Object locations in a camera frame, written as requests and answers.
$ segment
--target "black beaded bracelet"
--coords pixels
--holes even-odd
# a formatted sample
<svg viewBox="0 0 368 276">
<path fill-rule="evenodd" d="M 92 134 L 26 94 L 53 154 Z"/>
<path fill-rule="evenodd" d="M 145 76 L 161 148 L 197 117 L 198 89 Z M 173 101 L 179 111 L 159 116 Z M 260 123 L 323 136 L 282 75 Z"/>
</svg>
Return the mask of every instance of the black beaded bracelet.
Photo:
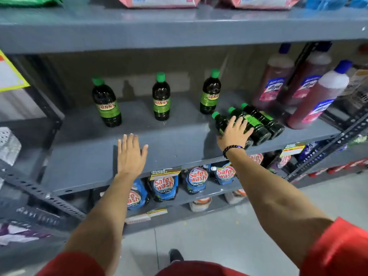
<svg viewBox="0 0 368 276">
<path fill-rule="evenodd" d="M 227 153 L 227 151 L 228 151 L 230 148 L 242 148 L 242 149 L 244 149 L 244 147 L 242 147 L 242 146 L 240 146 L 240 145 L 230 145 L 230 146 L 228 146 L 228 147 L 226 147 L 226 148 L 224 149 L 224 152 L 222 152 L 222 155 L 223 155 L 225 158 L 227 158 L 227 157 L 226 157 L 226 153 Z"/>
</svg>

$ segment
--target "finger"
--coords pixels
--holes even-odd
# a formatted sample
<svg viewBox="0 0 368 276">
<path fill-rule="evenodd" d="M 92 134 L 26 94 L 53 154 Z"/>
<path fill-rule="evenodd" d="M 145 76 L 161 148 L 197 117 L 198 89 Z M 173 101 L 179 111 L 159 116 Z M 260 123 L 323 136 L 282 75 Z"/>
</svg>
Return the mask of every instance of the finger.
<svg viewBox="0 0 368 276">
<path fill-rule="evenodd" d="M 240 116 L 240 117 L 238 118 L 238 120 L 236 120 L 235 125 L 234 125 L 234 128 L 235 128 L 235 129 L 239 129 L 239 128 L 240 128 L 240 125 L 241 125 L 241 124 L 242 124 L 242 122 L 243 122 L 243 120 L 244 120 L 244 118 L 243 118 L 242 116 Z"/>
<path fill-rule="evenodd" d="M 236 120 L 236 116 L 232 116 L 228 122 L 228 125 L 225 129 L 225 132 L 228 130 L 228 128 L 232 128 L 234 126 L 234 122 Z"/>
<path fill-rule="evenodd" d="M 122 153 L 122 140 L 117 140 L 117 154 L 120 155 Z"/>
<path fill-rule="evenodd" d="M 133 147 L 139 148 L 139 141 L 138 141 L 138 135 L 135 135 L 133 138 Z"/>
<path fill-rule="evenodd" d="M 133 134 L 130 134 L 128 136 L 128 140 L 126 141 L 126 148 L 129 149 L 129 148 L 133 148 Z"/>
<path fill-rule="evenodd" d="M 126 148 L 127 148 L 127 135 L 123 135 L 122 136 L 122 151 L 125 151 L 126 150 Z"/>
<path fill-rule="evenodd" d="M 142 152 L 141 152 L 141 156 L 142 156 L 142 159 L 144 160 L 144 162 L 146 162 L 147 154 L 148 154 L 148 144 L 143 146 L 143 149 L 142 149 Z"/>
<path fill-rule="evenodd" d="M 254 128 L 250 128 L 250 129 L 248 130 L 248 132 L 246 132 L 246 133 L 244 134 L 244 136 L 246 137 L 246 139 L 248 139 L 248 138 L 251 136 L 251 134 L 253 133 L 253 130 L 254 130 Z"/>
<path fill-rule="evenodd" d="M 244 118 L 243 123 L 240 126 L 240 130 L 244 132 L 246 130 L 246 125 L 248 125 L 248 120 Z"/>
</svg>

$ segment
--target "floor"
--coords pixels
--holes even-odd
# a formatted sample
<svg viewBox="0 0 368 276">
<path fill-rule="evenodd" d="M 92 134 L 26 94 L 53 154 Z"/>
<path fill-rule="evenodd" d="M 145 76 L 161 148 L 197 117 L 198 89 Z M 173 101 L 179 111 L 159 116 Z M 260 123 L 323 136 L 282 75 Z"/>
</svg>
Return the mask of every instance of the floor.
<svg viewBox="0 0 368 276">
<path fill-rule="evenodd" d="M 368 230 L 368 172 L 302 189 L 332 218 Z M 115 275 L 153 276 L 177 248 L 186 260 L 217 262 L 252 276 L 298 275 L 298 269 L 260 227 L 250 204 L 139 232 L 122 241 Z M 3 275 L 34 275 L 43 262 Z"/>
</svg>

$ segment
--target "person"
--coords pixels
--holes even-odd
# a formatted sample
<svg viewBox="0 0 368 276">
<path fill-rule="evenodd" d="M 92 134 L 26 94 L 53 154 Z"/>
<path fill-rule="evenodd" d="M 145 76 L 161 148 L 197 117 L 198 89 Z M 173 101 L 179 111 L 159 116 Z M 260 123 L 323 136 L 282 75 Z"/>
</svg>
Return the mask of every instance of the person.
<svg viewBox="0 0 368 276">
<path fill-rule="evenodd" d="M 243 146 L 252 129 L 233 116 L 218 146 Z M 63 251 L 37 276 L 113 275 L 120 257 L 122 230 L 133 181 L 146 162 L 148 145 L 138 136 L 118 141 L 118 172 L 97 205 L 72 232 Z M 300 269 L 300 275 L 368 274 L 368 233 L 342 218 L 333 221 L 292 184 L 255 163 L 242 148 L 226 152 L 265 232 Z M 244 275 L 219 264 L 183 261 L 178 250 L 157 275 Z"/>
</svg>

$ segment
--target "dark bottle with green cap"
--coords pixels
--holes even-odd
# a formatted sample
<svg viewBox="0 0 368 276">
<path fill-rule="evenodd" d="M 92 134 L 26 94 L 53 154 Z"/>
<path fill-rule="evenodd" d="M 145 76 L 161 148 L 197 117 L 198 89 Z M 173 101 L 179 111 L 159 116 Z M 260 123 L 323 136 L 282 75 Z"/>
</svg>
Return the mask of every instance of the dark bottle with green cap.
<svg viewBox="0 0 368 276">
<path fill-rule="evenodd" d="M 159 121 L 165 121 L 170 115 L 170 86 L 165 81 L 165 73 L 157 73 L 157 82 L 152 87 L 154 99 L 154 117 Z"/>
<path fill-rule="evenodd" d="M 94 88 L 92 98 L 97 106 L 103 122 L 108 127 L 116 127 L 122 123 L 122 115 L 117 105 L 114 91 L 100 77 L 92 78 Z"/>
<path fill-rule="evenodd" d="M 283 125 L 278 123 L 264 111 L 258 111 L 254 106 L 250 106 L 247 103 L 242 103 L 241 108 L 244 112 L 259 120 L 266 127 L 266 129 L 269 130 L 271 133 L 270 139 L 274 139 L 285 130 Z"/>
<path fill-rule="evenodd" d="M 202 97 L 200 99 L 200 111 L 203 114 L 211 114 L 217 105 L 221 90 L 221 82 L 219 80 L 220 70 L 212 69 L 211 77 L 207 78 L 203 84 Z"/>
<path fill-rule="evenodd" d="M 220 115 L 218 111 L 215 111 L 212 114 L 212 118 L 216 122 L 216 129 L 220 132 L 220 134 L 223 135 L 226 127 L 228 126 L 229 119 L 225 116 Z M 253 140 L 249 137 L 246 140 L 246 145 L 244 149 L 247 149 L 248 147 L 251 147 L 252 145 L 253 145 Z"/>
<path fill-rule="evenodd" d="M 252 127 L 254 128 L 252 139 L 255 145 L 260 145 L 271 137 L 271 133 L 264 127 L 264 125 L 262 125 L 260 121 L 258 121 L 253 116 L 250 116 L 249 114 L 243 112 L 241 109 L 230 107 L 228 112 L 231 116 L 243 117 L 244 119 L 246 119 L 248 121 L 248 124 L 246 125 L 246 130 L 249 130 Z"/>
</svg>

